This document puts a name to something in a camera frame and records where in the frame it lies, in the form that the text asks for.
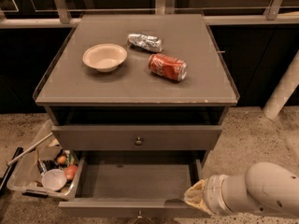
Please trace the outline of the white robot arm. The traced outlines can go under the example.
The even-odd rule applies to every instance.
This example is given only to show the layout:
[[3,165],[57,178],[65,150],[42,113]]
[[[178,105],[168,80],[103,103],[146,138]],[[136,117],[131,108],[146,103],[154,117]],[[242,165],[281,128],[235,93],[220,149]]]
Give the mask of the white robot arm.
[[293,58],[265,108],[230,109],[210,177],[185,192],[185,203],[216,216],[299,218],[298,109],[284,107],[298,64]]

